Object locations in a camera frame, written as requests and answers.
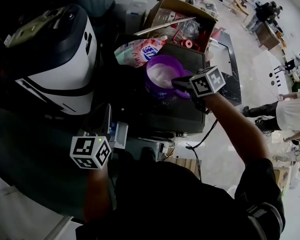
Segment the shoe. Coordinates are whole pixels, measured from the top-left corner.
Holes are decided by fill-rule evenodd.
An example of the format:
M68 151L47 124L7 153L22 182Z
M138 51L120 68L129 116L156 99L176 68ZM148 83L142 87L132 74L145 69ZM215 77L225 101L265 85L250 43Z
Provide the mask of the shoe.
M222 5L224 5L224 3L222 2L222 1L220 1L220 0L217 0L220 4L222 4Z
M248 111L249 111L249 106L245 106L242 110L242 115L244 115L246 118L248 117Z

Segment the black jacket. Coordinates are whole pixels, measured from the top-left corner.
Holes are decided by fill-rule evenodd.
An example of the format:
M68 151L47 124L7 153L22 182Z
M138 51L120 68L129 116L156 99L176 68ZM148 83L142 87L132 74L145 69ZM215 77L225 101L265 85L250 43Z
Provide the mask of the black jacket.
M270 16L275 14L274 8L266 2L263 4L260 9L256 12L256 16L259 21L265 22Z

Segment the person's hand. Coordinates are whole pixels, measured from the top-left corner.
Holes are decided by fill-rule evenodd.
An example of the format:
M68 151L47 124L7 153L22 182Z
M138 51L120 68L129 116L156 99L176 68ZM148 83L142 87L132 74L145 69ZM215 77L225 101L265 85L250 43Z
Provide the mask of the person's hand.
M279 95L278 95L278 101L280 101L280 102L284 101L285 98L286 98L286 97L285 97L284 94L279 94Z

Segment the plastic bag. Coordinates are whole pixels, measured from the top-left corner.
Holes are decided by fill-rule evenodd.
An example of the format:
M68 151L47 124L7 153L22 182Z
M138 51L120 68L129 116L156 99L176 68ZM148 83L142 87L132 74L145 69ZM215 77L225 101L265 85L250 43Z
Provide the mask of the plastic bag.
M160 8L153 20L152 26L158 26L182 18L186 18L186 16L169 9ZM169 37L169 39L172 39L173 36L177 33L177 31L181 30L185 35L186 39L190 39L191 41L195 42L199 36L199 27L200 24L194 19L192 19L179 24L173 24L166 28L157 29L155 30L155 36L157 37L161 36L162 34L165 34Z
M140 39L120 46L114 51L120 65L139 68L146 64L165 45L168 37Z

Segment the black sleeve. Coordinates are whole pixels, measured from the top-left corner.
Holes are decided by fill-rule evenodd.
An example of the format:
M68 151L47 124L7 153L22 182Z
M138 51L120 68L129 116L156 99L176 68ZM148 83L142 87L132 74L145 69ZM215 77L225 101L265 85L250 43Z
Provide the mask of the black sleeve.
M270 5L270 3L266 2L263 5L260 6L260 9L264 10L265 8L267 8Z
M266 158L258 159L246 167L236 189L234 199L245 211L252 211L255 207L262 206L264 203L269 204L269 207L275 207L282 220L281 228L284 228L286 221L281 191L276 184L274 167L270 160ZM266 218L264 221L261 220L261 226L266 231L267 236L269 234L276 236L268 239L279 239L280 222L273 212L266 212L266 214L260 216L260 218Z

